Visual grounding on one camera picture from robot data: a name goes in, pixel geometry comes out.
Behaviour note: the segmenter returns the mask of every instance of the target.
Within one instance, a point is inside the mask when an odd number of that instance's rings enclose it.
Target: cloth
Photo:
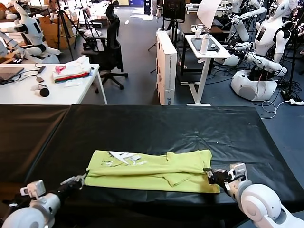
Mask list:
[[[209,168],[210,150],[155,156],[95,151],[85,185],[111,188],[219,193],[203,168]]]
[[[69,79],[88,76],[91,72],[90,60],[86,56],[81,56],[75,61],[66,63],[65,65],[56,66],[53,71],[55,82],[66,81]]]

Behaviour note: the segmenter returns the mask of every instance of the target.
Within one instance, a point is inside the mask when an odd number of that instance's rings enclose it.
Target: white box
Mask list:
[[[161,105],[174,104],[177,51],[166,31],[156,33],[156,87]]]

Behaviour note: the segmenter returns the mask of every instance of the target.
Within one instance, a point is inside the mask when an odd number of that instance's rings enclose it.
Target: desk leg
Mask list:
[[[102,93],[102,95],[103,95],[104,103],[107,105],[108,102],[107,102],[106,97],[105,97],[105,91],[104,91],[103,83],[102,83],[102,81],[101,81],[99,72],[97,72],[96,77],[95,77],[94,80],[95,80],[95,84],[96,84],[96,86],[97,86],[97,88],[98,88],[98,91],[99,91],[99,92],[101,91],[101,93]]]
[[[208,75],[211,74],[211,70],[212,70],[213,64],[214,64],[214,59],[212,58],[211,61],[210,61],[210,64],[209,64]]]
[[[210,106],[210,104],[202,104],[200,102],[201,98],[203,96],[203,92],[204,92],[204,87],[205,87],[205,83],[206,83],[206,79],[207,79],[207,75],[208,75],[210,61],[211,61],[211,59],[209,59],[209,58],[205,59],[203,71],[201,72],[201,76],[200,76],[198,91],[196,92],[193,83],[189,84],[189,88],[190,88],[190,91],[193,96],[194,104],[187,104],[188,106]]]
[[[187,41],[186,41],[186,38],[185,38],[185,36],[184,36],[184,46],[183,46],[183,48],[182,48],[180,75],[183,75],[183,73],[184,73],[186,49],[187,49]]]

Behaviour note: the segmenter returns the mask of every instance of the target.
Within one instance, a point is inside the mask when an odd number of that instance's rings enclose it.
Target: paper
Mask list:
[[[208,29],[211,29],[214,16],[221,2],[222,0],[202,0],[199,5],[198,18]]]

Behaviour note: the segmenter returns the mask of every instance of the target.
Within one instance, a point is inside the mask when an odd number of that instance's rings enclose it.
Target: floor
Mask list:
[[[162,20],[145,17],[143,10],[140,8],[119,7],[118,16],[120,18],[120,30],[118,40],[122,46],[123,66],[125,72],[129,73],[129,78],[118,78],[124,85],[124,90],[120,90],[111,81],[104,85],[105,94],[109,105],[159,105],[157,94],[155,92],[156,73],[150,74],[155,69],[156,49],[153,47],[150,51],[148,48],[155,43],[155,32],[162,26]],[[80,56],[82,41],[79,39],[76,50],[73,51],[74,57]],[[61,56],[61,62],[70,61],[68,51],[64,51]],[[186,65],[195,65],[196,59],[191,50],[186,55]],[[294,80],[304,85],[304,76],[299,75],[303,69],[301,60],[296,61]],[[214,83],[229,79],[231,76],[213,76],[207,80],[207,83]],[[204,90],[202,103],[211,103],[214,106],[254,106],[261,117],[269,117],[273,114],[265,112],[262,107],[252,105],[252,102],[238,97],[229,86],[230,80],[225,82],[207,85]],[[175,105],[185,105],[192,102],[192,96],[187,86],[180,86],[176,82]],[[304,92],[299,93],[304,99]],[[282,102],[278,95],[275,104]],[[85,104],[102,105],[102,100],[94,93],[92,87],[84,99]],[[281,154],[291,168],[295,177],[302,187],[304,187],[304,107],[290,106],[282,104],[273,119],[263,120],[270,135],[275,141]]]

